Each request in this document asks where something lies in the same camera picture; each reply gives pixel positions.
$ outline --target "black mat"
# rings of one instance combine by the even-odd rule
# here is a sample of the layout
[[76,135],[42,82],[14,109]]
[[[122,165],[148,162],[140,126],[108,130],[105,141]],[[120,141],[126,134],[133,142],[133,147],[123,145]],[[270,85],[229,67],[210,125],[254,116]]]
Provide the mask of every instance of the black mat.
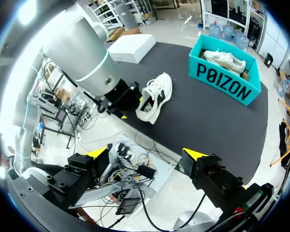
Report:
[[154,125],[126,113],[123,121],[181,155],[183,147],[217,154],[228,171],[249,182],[260,162],[268,116],[267,88],[248,106],[188,76],[191,48],[157,43],[139,64],[119,62],[123,79],[140,89],[163,72],[173,81],[170,101]]

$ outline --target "white box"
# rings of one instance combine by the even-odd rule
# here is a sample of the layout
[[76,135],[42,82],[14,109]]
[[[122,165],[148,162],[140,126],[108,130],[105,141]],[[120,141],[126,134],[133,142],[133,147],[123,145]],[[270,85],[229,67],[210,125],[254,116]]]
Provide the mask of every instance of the white box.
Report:
[[108,51],[115,61],[138,64],[155,44],[152,35],[124,35],[116,40]]

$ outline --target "robotic arm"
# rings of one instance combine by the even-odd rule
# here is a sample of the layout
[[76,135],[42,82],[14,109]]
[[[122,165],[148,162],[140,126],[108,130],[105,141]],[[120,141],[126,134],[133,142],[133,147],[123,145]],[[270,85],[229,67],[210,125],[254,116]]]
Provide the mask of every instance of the robotic arm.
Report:
[[[136,109],[141,93],[138,84],[128,86],[120,79],[121,73],[104,46],[108,31],[102,24],[93,27],[83,18],[44,46],[46,55],[58,65],[76,86],[109,101],[107,112],[122,116],[122,111]],[[42,57],[37,56],[33,68],[40,69]],[[31,166],[31,143],[40,116],[39,108],[31,104],[30,91],[35,86],[36,71],[31,69],[17,100],[14,125],[19,127],[14,168],[21,175]],[[90,97],[96,104],[100,100]]]

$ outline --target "white floor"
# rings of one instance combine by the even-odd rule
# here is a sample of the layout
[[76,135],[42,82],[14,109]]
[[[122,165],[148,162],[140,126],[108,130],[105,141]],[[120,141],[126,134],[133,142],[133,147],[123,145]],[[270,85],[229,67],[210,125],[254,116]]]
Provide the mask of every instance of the white floor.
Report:
[[[159,10],[159,18],[164,20],[158,20],[151,26],[141,27],[141,31],[154,35],[157,42],[193,47],[200,36],[199,32],[204,33],[203,29],[197,27],[198,22],[201,20],[200,12],[198,3],[181,4],[180,8],[176,10]],[[257,183],[262,185],[269,182],[277,189],[277,186],[282,182],[285,172],[280,165],[272,168],[269,165],[272,161],[279,158],[278,125],[286,117],[286,109],[277,101],[279,95],[275,88],[275,69],[273,67],[267,68],[263,63],[264,59],[251,48],[247,52],[257,60],[261,81],[268,89],[268,126],[264,149],[260,165],[250,184]],[[76,151],[82,153],[105,147],[108,143],[113,142],[119,133],[124,133],[133,140],[136,132],[134,128],[115,116],[99,118],[92,129],[82,132],[82,142],[76,143]],[[153,144],[152,140],[141,133],[138,133],[137,141],[145,147],[152,147]],[[67,138],[65,136],[57,136],[54,133],[46,132],[44,139],[45,146],[41,148],[41,157],[44,159],[44,163],[66,164],[66,158],[72,155],[73,152],[73,149],[65,149],[66,143]],[[179,158],[177,154],[160,145],[158,145],[158,150],[177,159]],[[187,176],[178,171],[173,171],[171,178],[165,183],[164,187],[147,204],[148,213],[158,227],[169,230],[183,212],[196,208],[202,195],[203,191],[197,191]],[[100,203],[91,202],[88,205],[98,204],[104,205],[102,201]],[[103,225],[105,227],[110,226],[116,219],[120,218],[120,216],[115,215],[116,209],[110,209],[112,209],[111,212],[103,218]],[[98,207],[86,208],[86,211],[95,220],[100,218],[100,210],[101,208]],[[103,214],[108,211],[109,208],[105,208]],[[220,209],[216,209],[207,197],[200,211],[207,213],[211,218],[218,218],[221,214]],[[123,219],[121,223],[115,226],[115,229],[125,231],[154,230],[147,221],[143,210],[131,220]]]

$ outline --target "white sneaker in box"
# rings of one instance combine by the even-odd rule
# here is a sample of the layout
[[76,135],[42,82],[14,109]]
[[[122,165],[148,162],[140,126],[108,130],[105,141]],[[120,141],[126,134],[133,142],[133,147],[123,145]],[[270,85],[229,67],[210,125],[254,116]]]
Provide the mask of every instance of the white sneaker in box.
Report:
[[138,64],[155,44],[152,35],[124,35],[116,40],[108,51],[115,61]]
[[206,60],[238,74],[241,74],[246,67],[246,61],[237,59],[232,53],[205,51],[204,57]]
[[160,114],[161,107],[172,96],[172,80],[166,73],[150,80],[147,87],[142,89],[142,100],[136,109],[137,117],[145,122],[154,124]]

